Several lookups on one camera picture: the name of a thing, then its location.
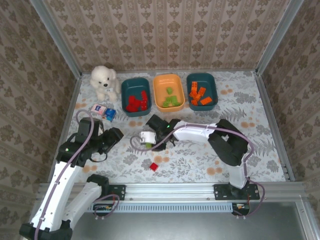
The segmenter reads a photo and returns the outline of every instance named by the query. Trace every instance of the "green block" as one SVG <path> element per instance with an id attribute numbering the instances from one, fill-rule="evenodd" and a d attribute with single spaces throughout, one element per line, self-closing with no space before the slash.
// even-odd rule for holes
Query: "green block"
<path id="1" fill-rule="evenodd" d="M 172 97 L 171 97 L 171 96 L 166 96 L 166 97 L 165 97 L 165 101 L 166 101 L 166 102 L 171 103 L 171 99 L 172 99 Z"/>
<path id="2" fill-rule="evenodd" d="M 169 105 L 170 105 L 170 102 L 169 102 L 169 101 L 164 101 L 162 106 L 163 106 L 164 108 L 168 108 Z"/>
<path id="3" fill-rule="evenodd" d="M 177 96 L 171 96 L 171 102 L 173 104 L 177 103 L 178 102 Z"/>
<path id="4" fill-rule="evenodd" d="M 171 87 L 167 87 L 166 92 L 170 95 L 170 94 L 172 94 L 173 89 Z"/>

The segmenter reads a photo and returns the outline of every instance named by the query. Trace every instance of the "orange lego brick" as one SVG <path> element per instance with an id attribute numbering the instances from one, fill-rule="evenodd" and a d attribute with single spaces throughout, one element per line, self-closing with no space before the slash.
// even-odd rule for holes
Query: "orange lego brick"
<path id="1" fill-rule="evenodd" d="M 201 97 L 203 97 L 205 95 L 206 92 L 206 88 L 205 87 L 200 87 L 198 94 L 201 95 Z"/>
<path id="2" fill-rule="evenodd" d="M 208 104 L 208 103 L 211 103 L 212 102 L 212 99 L 211 99 L 211 97 L 206 97 L 206 98 L 204 98 L 204 99 L 202 99 L 201 101 L 200 101 L 200 103 L 202 104 L 202 105 L 206 105 L 206 104 Z"/>
<path id="3" fill-rule="evenodd" d="M 195 105 L 195 106 L 198 106 L 198 102 L 196 100 L 191 100 L 191 104 Z"/>
<path id="4" fill-rule="evenodd" d="M 193 100 L 196 100 L 197 102 L 200 100 L 200 98 L 201 98 L 201 95 L 200 94 L 197 94 L 194 98 L 193 98 Z"/>
<path id="5" fill-rule="evenodd" d="M 191 92 L 192 91 L 197 92 L 197 90 L 198 90 L 198 83 L 196 81 L 193 81 L 191 84 Z"/>
<path id="6" fill-rule="evenodd" d="M 191 91 L 190 94 L 189 94 L 189 96 L 190 96 L 191 98 L 194 98 L 196 95 L 197 95 L 197 92 L 194 91 L 194 90 Z"/>

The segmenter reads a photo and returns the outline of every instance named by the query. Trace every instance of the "purple cable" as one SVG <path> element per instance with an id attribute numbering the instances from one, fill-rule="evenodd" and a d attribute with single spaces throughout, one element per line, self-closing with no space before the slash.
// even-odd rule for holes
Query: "purple cable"
<path id="1" fill-rule="evenodd" d="M 265 198 L 265 194 L 266 194 L 266 189 L 265 187 L 261 184 L 261 183 L 258 183 L 258 182 L 255 182 L 253 180 L 251 180 L 249 177 L 248 177 L 248 172 L 247 172 L 247 163 L 246 161 L 248 160 L 248 158 L 251 157 L 251 155 L 254 153 L 254 150 L 255 150 L 255 147 L 253 145 L 253 143 L 246 137 L 244 136 L 243 134 L 241 133 L 238 133 L 236 131 L 232 131 L 232 130 L 229 130 L 229 129 L 224 129 L 224 128 L 220 128 L 220 127 L 215 127 L 215 126 L 206 126 L 206 125 L 199 125 L 199 124 L 191 124 L 191 123 L 187 123 L 185 125 L 181 125 L 181 126 L 178 126 L 177 128 L 175 128 L 174 130 L 172 130 L 162 141 L 160 141 L 158 144 L 156 144 L 155 146 L 151 147 L 151 148 L 147 148 L 147 149 L 141 149 L 141 148 L 138 148 L 136 146 L 134 146 L 133 144 L 133 139 L 134 138 L 138 138 L 141 140 L 143 140 L 140 136 L 132 136 L 130 138 L 130 144 L 131 146 L 137 150 L 137 151 L 141 151 L 141 152 L 147 152 L 147 151 L 152 151 L 153 149 L 156 149 L 157 147 L 159 147 L 161 144 L 163 144 L 175 131 L 179 130 L 179 129 L 183 129 L 183 128 L 186 128 L 186 127 L 195 127 L 195 128 L 201 128 L 201 129 L 212 129 L 212 130 L 216 130 L 216 131 L 221 131 L 221 132 L 225 132 L 225 133 L 229 133 L 229 134 L 233 134 L 233 135 L 236 135 L 244 140 L 246 140 L 248 142 L 248 144 L 250 145 L 250 152 L 249 154 L 243 159 L 243 171 L 244 171 L 244 176 L 245 176 L 245 179 L 247 179 L 249 182 L 253 183 L 253 184 L 257 184 L 258 186 L 261 187 L 262 189 L 262 196 L 261 196 L 261 199 L 260 199 L 260 202 L 258 204 L 258 206 L 256 207 L 256 209 L 247 214 L 246 216 L 243 216 L 240 212 L 238 211 L 235 211 L 235 213 L 239 214 L 240 216 L 243 216 L 243 217 L 249 217 L 251 216 L 252 214 L 254 214 L 261 206 L 264 198 Z"/>
<path id="2" fill-rule="evenodd" d="M 106 218 L 110 217 L 110 215 L 113 214 L 114 211 L 117 209 L 117 207 L 118 207 L 118 205 L 119 205 L 119 203 L 120 203 L 120 197 L 119 197 L 118 195 L 116 195 L 116 194 L 109 194 L 109 195 L 107 195 L 107 196 L 103 196 L 103 197 L 101 197 L 101 198 L 99 198 L 99 199 L 97 199 L 97 200 L 94 201 L 94 203 L 96 203 L 96 202 L 102 201 L 102 200 L 107 199 L 107 198 L 110 198 L 110 197 L 116 197 L 118 201 L 116 202 L 116 205 L 114 206 L 114 208 L 105 216 Z M 94 213 L 93 213 L 93 214 L 95 215 L 95 217 L 98 217 L 98 215 L 97 215 L 97 209 L 100 208 L 100 207 L 101 207 L 101 206 L 98 206 L 98 207 L 96 207 L 96 208 L 94 209 Z"/>
<path id="3" fill-rule="evenodd" d="M 57 179 L 55 180 L 55 184 L 53 185 L 52 189 L 51 189 L 51 192 L 45 202 L 45 205 L 43 207 L 43 211 L 41 213 L 41 216 L 39 218 L 39 222 L 38 222 L 38 225 L 36 226 L 36 229 L 35 229 L 35 232 L 34 232 L 34 240 L 38 240 L 38 234 L 39 234 L 39 230 L 40 230 L 40 227 L 41 227 L 41 224 L 43 222 L 43 218 L 45 217 L 46 215 L 46 211 L 48 209 L 48 206 L 49 206 L 49 203 L 50 203 L 50 200 L 52 198 L 52 196 L 54 195 L 54 192 L 56 190 L 56 187 L 57 185 L 59 184 L 59 181 L 62 177 L 62 175 L 65 173 L 66 169 L 69 167 L 69 165 L 72 163 L 72 161 L 75 159 L 75 157 L 81 152 L 81 150 L 87 145 L 87 143 L 89 142 L 91 136 L 92 136 L 92 133 L 94 132 L 94 118 L 92 117 L 91 113 L 87 110 L 84 110 L 84 109 L 81 109 L 79 110 L 76 114 L 75 114 L 75 119 L 77 121 L 77 123 L 79 123 L 79 120 L 78 120 L 78 115 L 80 112 L 85 112 L 86 114 L 88 114 L 88 116 L 90 117 L 90 120 L 91 120 L 91 128 L 90 128 L 90 132 L 89 132 L 89 135 L 87 136 L 87 138 L 85 139 L 84 143 L 79 147 L 79 149 L 72 155 L 72 157 L 70 158 L 70 160 L 66 163 L 66 165 L 64 166 L 64 168 L 62 169 L 62 171 L 60 172 L 59 176 L 57 177 Z"/>

